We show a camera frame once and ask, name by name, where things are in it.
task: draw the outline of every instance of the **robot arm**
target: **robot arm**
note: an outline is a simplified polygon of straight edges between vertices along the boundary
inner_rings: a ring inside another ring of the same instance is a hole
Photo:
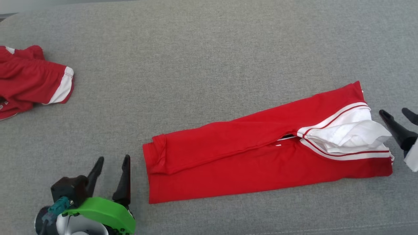
[[[418,125],[418,115],[407,108],[402,109],[402,113],[410,122]],[[407,130],[401,124],[397,123],[392,115],[384,110],[379,111],[380,117],[385,122],[390,133],[392,133],[399,147],[404,151],[404,161],[413,171],[418,171],[418,134]]]

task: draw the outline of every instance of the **white fabric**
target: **white fabric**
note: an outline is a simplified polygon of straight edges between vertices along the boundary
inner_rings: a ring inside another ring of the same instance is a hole
[[[319,144],[327,153],[375,151],[391,136],[372,121],[365,103],[348,105],[317,125],[301,128],[298,135]]]
[[[404,161],[413,172],[418,171],[418,141],[412,145]]]
[[[8,46],[6,47],[6,50],[8,52],[10,52],[11,54],[14,54],[15,53],[15,50],[13,48],[8,47]]]
[[[358,159],[365,159],[365,158],[388,158],[390,156],[389,148],[384,145],[380,145],[377,148],[368,149],[367,152],[361,153],[327,153],[323,146],[317,144],[315,142],[309,142],[306,139],[300,139],[300,142],[312,149],[315,153],[332,160],[337,161],[350,161],[350,160],[358,160]]]
[[[58,103],[63,101],[71,91],[74,70],[70,67],[65,68],[64,76],[61,79],[61,84],[55,91],[54,95],[49,100],[48,104]]]

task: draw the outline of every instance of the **red track pants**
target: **red track pants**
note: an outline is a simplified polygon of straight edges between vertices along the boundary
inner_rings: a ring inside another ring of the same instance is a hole
[[[236,120],[155,136],[143,145],[149,203],[389,176],[392,159],[385,147],[327,153],[305,138],[365,107],[356,82]],[[283,138],[287,134],[295,137]]]

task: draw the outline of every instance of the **white stripe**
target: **white stripe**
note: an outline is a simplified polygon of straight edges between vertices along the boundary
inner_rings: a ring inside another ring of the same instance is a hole
[[[61,78],[61,83],[59,87],[56,89],[54,95],[49,100],[48,104],[61,102],[67,97],[67,95],[71,91],[73,75],[74,70],[70,67],[66,67],[64,71],[64,76]]]
[[[333,156],[330,156],[328,154],[324,154],[322,151],[319,151],[317,148],[322,149],[321,147],[319,147],[318,145],[316,145],[314,142],[310,143],[305,139],[301,139],[300,140],[301,143],[303,145],[305,145],[306,147],[310,148],[312,151],[314,151],[315,153],[329,158],[329,159],[333,159],[333,160],[337,160],[337,161],[349,161],[349,160],[359,160],[359,159],[367,159],[367,158],[388,158],[390,157],[390,152],[383,152],[383,153],[358,153],[358,154],[350,154],[350,155],[346,155],[346,156],[338,156],[338,155],[344,155],[346,153],[333,153]],[[371,150],[371,151],[388,151],[389,149],[386,148],[385,146],[377,148],[376,150]]]
[[[278,139],[277,141],[280,141],[280,140],[287,140],[287,139],[292,139],[292,138],[296,138],[297,136],[292,136],[292,137],[287,137],[287,138],[283,138],[283,139]]]
[[[360,106],[360,107],[351,109],[351,108],[356,107],[356,106],[359,106],[359,105],[365,105],[367,107]],[[298,130],[297,135],[302,138],[303,137],[303,134],[306,131],[308,131],[309,129],[312,129],[312,128],[315,128],[315,129],[323,128],[324,126],[328,125],[332,120],[334,120],[336,117],[338,117],[340,114],[344,113],[345,111],[347,111],[349,109],[356,110],[356,109],[364,109],[364,108],[367,108],[367,109],[370,110],[370,108],[368,107],[368,105],[366,103],[364,103],[364,102],[357,102],[357,103],[354,103],[354,104],[347,105],[344,108],[338,110],[336,113],[334,113],[333,115],[327,117],[325,120],[323,120],[322,122],[320,122],[320,123],[318,123],[316,125],[308,126],[308,127],[302,127],[301,129]]]
[[[6,47],[6,50],[8,52],[10,52],[12,55],[15,53],[15,50],[13,48],[8,47],[8,46]]]

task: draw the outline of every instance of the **red shorts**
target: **red shorts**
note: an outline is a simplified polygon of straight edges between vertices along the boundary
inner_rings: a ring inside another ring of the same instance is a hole
[[[66,103],[74,71],[45,61],[42,49],[15,50],[0,46],[0,120],[24,112],[34,103]]]

